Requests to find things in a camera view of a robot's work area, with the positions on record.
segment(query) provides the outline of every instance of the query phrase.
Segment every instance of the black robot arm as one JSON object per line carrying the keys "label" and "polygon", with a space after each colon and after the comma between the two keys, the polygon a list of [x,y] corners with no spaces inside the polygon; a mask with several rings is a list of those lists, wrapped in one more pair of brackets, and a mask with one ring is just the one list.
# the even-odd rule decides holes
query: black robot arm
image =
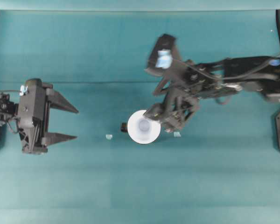
{"label": "black robot arm", "polygon": [[78,113],[52,84],[30,79],[21,87],[19,104],[9,101],[9,94],[0,93],[0,126],[8,124],[13,133],[19,133],[24,153],[47,153],[47,146],[76,138],[48,132],[50,108]]}
{"label": "black robot arm", "polygon": [[241,90],[259,92],[267,101],[280,103],[280,58],[270,56],[226,58],[214,63],[182,61],[175,38],[157,40],[146,72],[162,77],[154,95],[165,95],[144,116],[158,121],[167,132],[181,130],[205,98],[230,97]]}

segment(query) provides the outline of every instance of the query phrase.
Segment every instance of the teal cloth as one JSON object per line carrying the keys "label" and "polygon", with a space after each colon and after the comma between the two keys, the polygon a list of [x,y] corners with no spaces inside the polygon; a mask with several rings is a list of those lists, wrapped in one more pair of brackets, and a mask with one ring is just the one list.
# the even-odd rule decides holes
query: teal cloth
{"label": "teal cloth", "polygon": [[280,9],[280,0],[0,0],[1,10],[223,11]]}
{"label": "teal cloth", "polygon": [[40,77],[80,111],[51,110],[49,130],[78,138],[41,156],[2,130],[0,224],[280,224],[279,104],[242,92],[201,101],[180,138],[163,131],[143,146],[120,132],[162,100],[143,71],[159,35],[196,62],[271,55],[274,13],[0,12],[0,89]]}

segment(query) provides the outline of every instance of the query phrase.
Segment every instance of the screw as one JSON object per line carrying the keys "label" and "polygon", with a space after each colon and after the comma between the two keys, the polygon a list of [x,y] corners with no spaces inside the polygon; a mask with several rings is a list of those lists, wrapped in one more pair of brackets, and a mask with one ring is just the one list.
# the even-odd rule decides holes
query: screw
{"label": "screw", "polygon": [[5,109],[7,108],[7,105],[6,105],[6,104],[1,104],[1,108],[2,108],[3,110],[5,110]]}
{"label": "screw", "polygon": [[195,79],[197,79],[198,75],[195,74],[195,75],[191,75],[191,80],[194,81]]}
{"label": "screw", "polygon": [[111,140],[113,138],[112,134],[106,134],[106,139]]}

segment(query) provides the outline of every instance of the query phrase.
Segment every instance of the white plate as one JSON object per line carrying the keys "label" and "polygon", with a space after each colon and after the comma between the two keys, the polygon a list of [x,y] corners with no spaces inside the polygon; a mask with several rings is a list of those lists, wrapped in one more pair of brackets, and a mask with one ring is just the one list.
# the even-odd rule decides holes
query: white plate
{"label": "white plate", "polygon": [[143,116],[146,110],[136,111],[127,122],[127,132],[137,143],[149,144],[156,140],[161,132],[161,124]]}

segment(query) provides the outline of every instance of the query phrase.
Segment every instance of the cable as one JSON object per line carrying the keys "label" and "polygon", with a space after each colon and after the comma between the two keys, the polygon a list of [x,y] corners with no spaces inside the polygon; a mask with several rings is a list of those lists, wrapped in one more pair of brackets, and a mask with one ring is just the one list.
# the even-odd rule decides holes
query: cable
{"label": "cable", "polygon": [[274,57],[271,57],[271,58],[265,60],[262,64],[256,66],[255,68],[253,68],[253,69],[251,69],[251,70],[249,70],[249,71],[247,71],[247,72],[244,72],[243,74],[240,74],[240,75],[238,75],[238,76],[223,77],[223,78],[216,78],[216,77],[213,77],[213,75],[212,75],[211,73],[209,73],[209,72],[207,72],[207,71],[204,71],[204,70],[201,70],[201,69],[197,68],[197,67],[194,66],[194,65],[187,64],[187,63],[185,63],[185,62],[183,62],[183,61],[181,61],[181,60],[178,60],[178,59],[175,59],[175,58],[173,58],[173,60],[175,60],[175,61],[177,61],[177,62],[179,62],[179,63],[182,63],[182,64],[188,66],[188,67],[191,68],[192,70],[198,72],[199,74],[201,74],[201,75],[203,75],[203,76],[205,76],[205,77],[207,77],[207,78],[214,79],[214,80],[231,80],[231,79],[241,79],[241,78],[244,78],[244,77],[246,77],[246,76],[248,76],[248,75],[250,75],[250,74],[252,74],[252,73],[255,73],[255,72],[257,72],[257,71],[260,71],[260,70],[264,69],[266,66],[268,66],[268,65],[270,64],[270,61],[271,61],[272,58],[274,58]]}
{"label": "cable", "polygon": [[[16,130],[14,130],[14,129],[11,127],[11,125],[10,125],[10,123],[9,123],[10,120],[15,120],[15,127],[16,127]],[[8,125],[8,129],[10,130],[11,133],[13,133],[13,134],[19,133],[19,126],[18,126],[18,121],[17,121],[17,119],[11,118],[11,119],[9,119],[6,123],[7,123],[7,125]]]}
{"label": "cable", "polygon": [[0,90],[0,92],[21,92],[19,90]]}
{"label": "cable", "polygon": [[231,96],[227,96],[224,101],[221,101],[220,98],[215,98],[216,103],[220,105],[226,105],[229,103],[230,100],[231,100]]}

